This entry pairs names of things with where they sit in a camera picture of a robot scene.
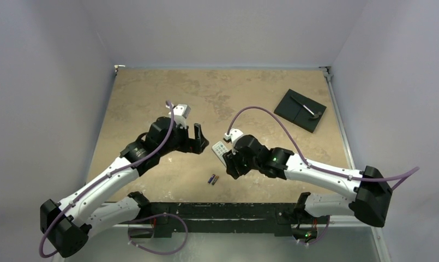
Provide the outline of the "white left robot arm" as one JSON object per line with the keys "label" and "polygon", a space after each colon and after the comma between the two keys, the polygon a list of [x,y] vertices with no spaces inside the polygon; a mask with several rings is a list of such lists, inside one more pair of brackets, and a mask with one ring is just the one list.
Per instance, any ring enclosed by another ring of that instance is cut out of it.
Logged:
{"label": "white left robot arm", "polygon": [[41,258],[59,254],[70,257],[100,232],[121,222],[156,223],[162,217],[178,215],[152,213],[151,202],[141,193],[132,192],[112,205],[102,204],[116,191],[135,181],[159,164],[171,152],[201,154],[209,145],[199,123],[194,137],[189,136],[185,117],[159,117],[147,132],[140,134],[119,153],[97,177],[60,201],[51,199],[40,207],[40,230],[43,234],[38,253]]}

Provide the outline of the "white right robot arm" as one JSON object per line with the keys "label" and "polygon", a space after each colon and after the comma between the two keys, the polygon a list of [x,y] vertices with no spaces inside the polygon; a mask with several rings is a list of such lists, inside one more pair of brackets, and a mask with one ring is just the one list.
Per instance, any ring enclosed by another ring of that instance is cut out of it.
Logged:
{"label": "white right robot arm", "polygon": [[301,181],[333,192],[332,195],[303,193],[294,215],[301,222],[322,216],[354,216],[377,228],[385,225],[393,190],[371,166],[365,170],[343,169],[303,159],[294,152],[267,148],[252,135],[232,140],[233,148],[222,152],[227,174],[234,179],[255,170],[269,178]]}

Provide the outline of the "white remote control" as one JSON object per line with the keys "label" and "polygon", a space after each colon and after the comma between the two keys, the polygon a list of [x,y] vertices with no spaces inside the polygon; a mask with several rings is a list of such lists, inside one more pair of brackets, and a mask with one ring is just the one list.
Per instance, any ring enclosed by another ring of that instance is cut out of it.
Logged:
{"label": "white remote control", "polygon": [[213,153],[217,156],[217,158],[221,161],[224,167],[227,167],[226,162],[224,160],[224,155],[229,152],[229,149],[225,146],[222,141],[218,141],[216,144],[212,146]]}

